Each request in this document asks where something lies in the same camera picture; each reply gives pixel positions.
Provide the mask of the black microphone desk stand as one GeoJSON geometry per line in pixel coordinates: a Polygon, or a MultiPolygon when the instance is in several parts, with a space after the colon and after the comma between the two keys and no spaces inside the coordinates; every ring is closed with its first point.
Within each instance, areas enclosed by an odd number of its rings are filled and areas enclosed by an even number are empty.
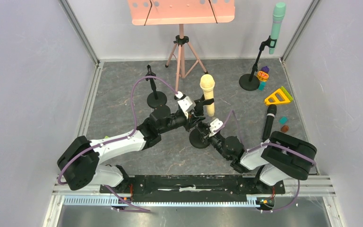
{"type": "Polygon", "coordinates": [[[150,82],[152,89],[152,92],[147,96],[147,105],[153,109],[162,105],[166,105],[167,97],[165,93],[157,91],[154,78],[147,78],[146,81],[150,82]]]}

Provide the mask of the black microphone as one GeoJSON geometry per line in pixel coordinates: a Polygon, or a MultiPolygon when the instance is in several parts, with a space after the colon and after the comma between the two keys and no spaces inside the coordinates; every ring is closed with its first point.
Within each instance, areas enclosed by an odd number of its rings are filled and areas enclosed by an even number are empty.
{"type": "Polygon", "coordinates": [[[271,130],[272,130],[272,126],[273,126],[273,122],[274,122],[276,113],[277,113],[277,106],[274,104],[269,105],[268,109],[267,109],[264,130],[262,133],[263,142],[266,141],[271,135],[271,130]]]}

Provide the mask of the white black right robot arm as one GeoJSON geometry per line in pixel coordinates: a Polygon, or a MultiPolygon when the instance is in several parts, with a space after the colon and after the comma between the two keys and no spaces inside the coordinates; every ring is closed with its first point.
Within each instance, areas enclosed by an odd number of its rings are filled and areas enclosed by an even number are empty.
{"type": "Polygon", "coordinates": [[[223,126],[218,119],[200,123],[190,133],[191,145],[198,149],[212,146],[238,173],[258,169],[254,187],[260,193],[287,178],[305,181],[316,165],[317,148],[304,140],[274,131],[259,145],[246,149],[238,137],[223,137],[223,126]]]}

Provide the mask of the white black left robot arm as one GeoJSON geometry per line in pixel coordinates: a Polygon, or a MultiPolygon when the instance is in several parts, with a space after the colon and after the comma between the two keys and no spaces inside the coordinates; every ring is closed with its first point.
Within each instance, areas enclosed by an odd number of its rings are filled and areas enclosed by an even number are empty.
{"type": "Polygon", "coordinates": [[[179,127],[189,131],[204,118],[202,105],[196,105],[187,113],[181,108],[171,113],[170,108],[163,105],[154,109],[149,117],[137,126],[136,131],[100,140],[77,137],[58,159],[57,165],[73,191],[89,184],[106,184],[122,193],[130,186],[126,173],[120,166],[104,165],[105,161],[153,147],[161,141],[163,133],[179,127]]]}

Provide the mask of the yellow microphone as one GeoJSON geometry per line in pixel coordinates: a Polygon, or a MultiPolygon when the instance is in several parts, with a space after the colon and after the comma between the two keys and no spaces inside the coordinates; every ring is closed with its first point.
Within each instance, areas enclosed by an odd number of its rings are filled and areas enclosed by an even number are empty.
{"type": "MultiPolygon", "coordinates": [[[[200,79],[200,87],[206,100],[214,98],[215,80],[210,74],[204,74],[200,79]]],[[[210,117],[215,115],[215,103],[207,106],[207,114],[210,117]]]]}

